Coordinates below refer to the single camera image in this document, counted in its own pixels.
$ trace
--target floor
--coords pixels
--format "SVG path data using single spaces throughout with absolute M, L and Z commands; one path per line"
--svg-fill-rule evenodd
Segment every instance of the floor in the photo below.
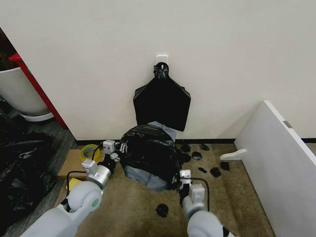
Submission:
M 49 169 L 57 174 L 70 148 L 77 147 L 68 130 L 62 130 L 55 121 L 30 130 L 45 132 L 54 139 L 55 151 Z M 208 144 L 210 150 L 202 151 L 198 144 L 192 144 L 192 151 L 199 151 L 203 158 L 191 160 L 183 165 L 191 169 L 192 176 L 204 178 L 210 186 L 210 209 L 230 231 L 242 237 L 273 237 L 269 221 L 253 189 L 241 161 L 231 161 L 230 171 L 221 170 L 221 176 L 213 177 L 209 170 L 219 167 L 219 156 L 236 150 L 233 144 Z M 308 144 L 316 153 L 316 144 Z M 198 170 L 203 167 L 206 174 Z M 35 211 L 8 228 L 6 237 L 20 236 L 46 210 L 65 197 L 65 183 L 57 180 L 53 190 L 41 201 Z M 127 179 L 120 165 L 111 177 L 102 196 L 98 211 L 91 213 L 79 227 L 77 237 L 124 237 L 124 236 L 173 236 L 186 234 L 186 221 L 175 191 L 157 193 L 143 185 Z M 169 207 L 166 218 L 156 214 L 156 207 L 165 203 Z

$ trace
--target baseboard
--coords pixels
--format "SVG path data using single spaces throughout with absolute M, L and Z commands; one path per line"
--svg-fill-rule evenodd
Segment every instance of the baseboard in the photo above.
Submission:
M 176 139 L 176 144 L 189 143 L 189 144 L 232 144 L 235 139 Z
M 316 143 L 316 138 L 302 138 L 305 143 Z
M 88 144 L 100 144 L 104 140 L 76 140 L 78 146 L 85 146 Z M 189 143 L 189 144 L 232 144 L 235 139 L 176 139 L 176 144 Z

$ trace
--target yellow object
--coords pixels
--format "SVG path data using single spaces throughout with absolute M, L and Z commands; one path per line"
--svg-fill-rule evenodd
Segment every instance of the yellow object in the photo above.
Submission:
M 69 190 L 71 190 L 74 186 L 78 185 L 79 183 L 81 183 L 82 181 L 79 180 L 79 179 L 75 179 L 75 178 L 72 178 L 70 181 L 69 181 Z
M 89 144 L 86 145 L 84 148 L 81 149 L 80 152 L 80 158 L 82 161 L 84 161 L 85 159 L 91 159 L 94 150 L 97 148 L 98 146 L 95 144 Z M 101 151 L 100 149 L 98 149 L 95 154 L 94 154 L 94 159 L 93 159 L 96 163 L 98 163 L 99 161 L 101 161 Z

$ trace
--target garbage bag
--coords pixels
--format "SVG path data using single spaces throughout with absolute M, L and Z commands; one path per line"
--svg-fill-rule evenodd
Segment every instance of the garbage bag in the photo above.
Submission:
M 154 74 L 148 84 L 135 90 L 133 103 L 137 125 L 157 121 L 184 131 L 191 102 L 189 92 L 170 78 L 166 63 L 155 65 Z
M 174 141 L 162 128 L 145 124 L 126 132 L 119 157 L 127 177 L 156 191 L 176 188 L 181 166 Z
M 0 229 L 27 216 L 51 190 L 56 177 L 46 172 L 50 137 L 44 133 L 0 138 Z

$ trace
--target white panel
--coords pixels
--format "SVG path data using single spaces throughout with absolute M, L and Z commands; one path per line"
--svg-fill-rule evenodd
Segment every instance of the white panel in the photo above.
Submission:
M 316 236 L 316 157 L 269 101 L 235 145 L 277 237 Z

